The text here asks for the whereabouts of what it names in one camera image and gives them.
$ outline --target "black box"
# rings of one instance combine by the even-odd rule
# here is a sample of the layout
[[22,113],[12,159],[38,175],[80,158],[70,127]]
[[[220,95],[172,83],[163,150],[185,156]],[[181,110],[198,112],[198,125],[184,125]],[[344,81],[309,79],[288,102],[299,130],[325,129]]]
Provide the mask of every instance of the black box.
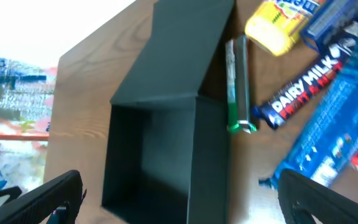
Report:
[[[154,18],[169,15],[171,22],[154,21],[150,40],[111,99],[102,206],[130,224],[226,223],[221,36],[233,4],[155,5]],[[183,12],[173,16],[164,9]]]

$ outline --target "yellow lid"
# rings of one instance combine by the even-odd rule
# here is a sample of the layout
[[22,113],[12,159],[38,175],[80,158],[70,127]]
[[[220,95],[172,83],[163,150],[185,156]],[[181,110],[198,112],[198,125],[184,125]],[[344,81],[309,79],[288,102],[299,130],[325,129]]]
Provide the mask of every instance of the yellow lid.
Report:
[[295,43],[286,32],[275,26],[272,21],[261,16],[254,15],[248,20],[246,34],[256,44],[259,44],[274,56],[288,52]]

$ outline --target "wooden table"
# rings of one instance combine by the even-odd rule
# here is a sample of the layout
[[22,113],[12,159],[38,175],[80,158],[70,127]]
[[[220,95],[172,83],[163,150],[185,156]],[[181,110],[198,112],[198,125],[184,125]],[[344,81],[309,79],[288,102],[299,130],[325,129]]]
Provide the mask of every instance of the wooden table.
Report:
[[[109,100],[150,37],[156,1],[137,0],[60,59],[45,181],[70,169],[81,172],[88,196],[78,223],[122,223],[99,207],[111,112]],[[238,17],[231,22],[237,22],[238,33],[259,3],[237,1]],[[249,55],[257,103],[269,98],[316,57],[303,44],[297,44],[282,57],[270,56],[251,45]],[[230,224],[283,223],[277,193],[260,188],[258,178],[272,174],[320,98],[321,95],[307,104],[277,132],[262,123],[256,134],[233,136]],[[346,170],[333,189],[358,202],[358,172]]]

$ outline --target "white wall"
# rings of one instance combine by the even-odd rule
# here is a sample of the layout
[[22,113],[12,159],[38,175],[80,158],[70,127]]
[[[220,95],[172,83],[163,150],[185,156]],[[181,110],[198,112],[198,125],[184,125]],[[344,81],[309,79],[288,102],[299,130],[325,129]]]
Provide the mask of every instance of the white wall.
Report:
[[134,0],[0,0],[0,57],[56,66]]

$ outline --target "blue plastic wrapper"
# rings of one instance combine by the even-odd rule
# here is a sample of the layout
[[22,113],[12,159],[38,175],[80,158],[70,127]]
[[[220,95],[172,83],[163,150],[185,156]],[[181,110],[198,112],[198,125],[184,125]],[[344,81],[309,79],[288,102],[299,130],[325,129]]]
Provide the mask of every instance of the blue plastic wrapper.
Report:
[[281,171],[292,169],[329,187],[358,153],[358,42],[350,61],[303,128],[273,177],[259,184],[277,189]]
[[324,52],[329,41],[358,13],[358,0],[328,0],[300,32],[305,44]]
[[254,108],[254,115],[277,129],[292,117],[336,77],[351,56],[358,40],[358,22],[345,27],[309,67],[284,85],[281,90]]

